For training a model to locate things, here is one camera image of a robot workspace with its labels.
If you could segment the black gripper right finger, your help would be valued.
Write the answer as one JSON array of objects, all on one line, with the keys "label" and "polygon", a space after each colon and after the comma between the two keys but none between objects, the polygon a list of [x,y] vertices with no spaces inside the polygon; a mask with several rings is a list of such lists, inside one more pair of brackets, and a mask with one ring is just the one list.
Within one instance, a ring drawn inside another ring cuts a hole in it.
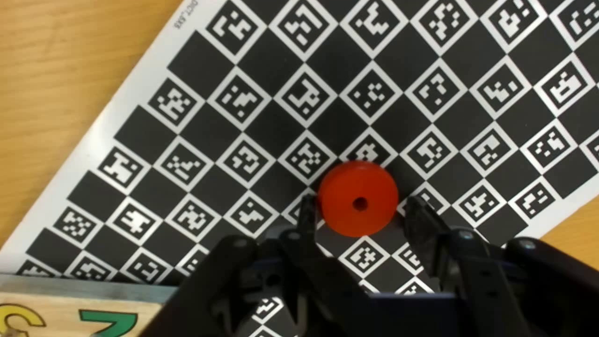
[{"label": "black gripper right finger", "polygon": [[599,337],[599,271],[566,251],[532,236],[489,243],[421,198],[405,206],[405,236],[472,337]]}]

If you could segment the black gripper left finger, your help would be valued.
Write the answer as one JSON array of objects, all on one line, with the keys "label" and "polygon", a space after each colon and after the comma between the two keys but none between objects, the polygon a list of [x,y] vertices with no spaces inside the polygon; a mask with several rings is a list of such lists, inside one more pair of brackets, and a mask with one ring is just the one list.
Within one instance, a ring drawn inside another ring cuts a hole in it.
[{"label": "black gripper left finger", "polygon": [[300,223],[262,243],[223,238],[176,288],[141,337],[238,337],[262,299],[290,311],[298,337],[361,337],[373,328],[363,288],[315,241],[317,200]]}]

